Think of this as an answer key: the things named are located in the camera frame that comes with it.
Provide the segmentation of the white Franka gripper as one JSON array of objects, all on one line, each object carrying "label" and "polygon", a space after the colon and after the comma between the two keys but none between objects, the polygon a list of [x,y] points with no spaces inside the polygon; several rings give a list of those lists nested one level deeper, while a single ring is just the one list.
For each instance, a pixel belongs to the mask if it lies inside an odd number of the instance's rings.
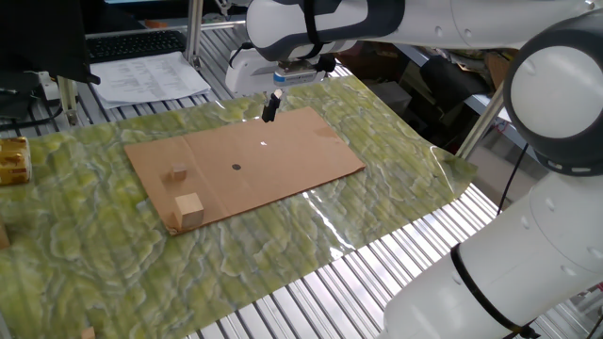
[{"label": "white Franka gripper", "polygon": [[265,60],[255,49],[234,51],[229,61],[225,84],[235,96],[272,92],[262,111],[263,122],[274,121],[283,90],[313,84],[333,72],[335,58],[322,55],[311,59]]}]

